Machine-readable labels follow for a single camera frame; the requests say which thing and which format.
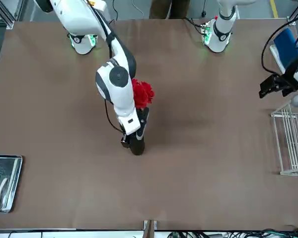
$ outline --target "robotic arm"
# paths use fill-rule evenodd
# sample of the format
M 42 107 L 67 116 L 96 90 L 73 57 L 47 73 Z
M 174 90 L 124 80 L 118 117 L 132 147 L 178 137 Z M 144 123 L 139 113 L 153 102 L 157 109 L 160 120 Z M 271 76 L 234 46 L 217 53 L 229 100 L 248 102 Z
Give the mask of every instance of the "robotic arm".
M 257 0 L 218 0 L 219 17 L 203 25 L 204 44 L 215 53 L 224 51 L 229 43 L 232 27 L 237 17 L 237 5 L 249 5 Z
M 94 6 L 87 0 L 36 0 L 43 11 L 55 11 L 74 39 L 78 53 L 91 50 L 90 35 L 100 36 L 108 44 L 111 59 L 97 70 L 96 85 L 101 96 L 114 106 L 124 133 L 123 146 L 140 155 L 145 148 L 143 135 L 149 110 L 139 113 L 135 108 L 131 79 L 136 74 L 136 60 L 106 21 L 104 15 L 109 18 L 106 2 L 93 1 Z

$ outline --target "red rose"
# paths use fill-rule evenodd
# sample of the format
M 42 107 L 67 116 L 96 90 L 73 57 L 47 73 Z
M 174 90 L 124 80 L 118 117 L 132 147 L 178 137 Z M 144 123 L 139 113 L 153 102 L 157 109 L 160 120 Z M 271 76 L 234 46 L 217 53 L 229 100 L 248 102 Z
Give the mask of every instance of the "red rose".
M 134 100 L 135 100 L 135 105 L 137 109 L 145 108 L 148 103 L 148 95 L 142 86 L 138 82 L 138 80 L 134 79 L 132 80 L 133 84 L 133 91 L 134 91 Z
M 154 91 L 152 90 L 151 85 L 146 82 L 141 82 L 141 84 L 143 85 L 145 91 L 147 92 L 148 103 L 152 103 L 152 99 L 154 97 Z
M 146 82 L 139 82 L 137 79 L 132 79 L 134 101 L 137 109 L 145 108 L 148 103 L 152 103 L 154 92 L 151 85 Z

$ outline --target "wire rack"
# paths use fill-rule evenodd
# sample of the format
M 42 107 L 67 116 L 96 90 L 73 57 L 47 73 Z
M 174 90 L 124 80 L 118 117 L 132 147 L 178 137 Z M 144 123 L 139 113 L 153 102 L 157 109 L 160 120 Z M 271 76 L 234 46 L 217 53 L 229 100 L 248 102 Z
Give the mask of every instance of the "wire rack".
M 271 113 L 281 175 L 298 176 L 298 108 L 286 103 Z

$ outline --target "metal tray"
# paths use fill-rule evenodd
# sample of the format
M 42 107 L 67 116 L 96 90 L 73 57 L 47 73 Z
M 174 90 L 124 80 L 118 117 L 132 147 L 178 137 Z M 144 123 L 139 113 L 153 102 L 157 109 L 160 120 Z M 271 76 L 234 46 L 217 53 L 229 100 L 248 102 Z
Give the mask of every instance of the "metal tray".
M 0 213 L 8 213 L 12 208 L 22 161 L 20 155 L 0 155 L 0 184 L 7 178 L 1 191 Z

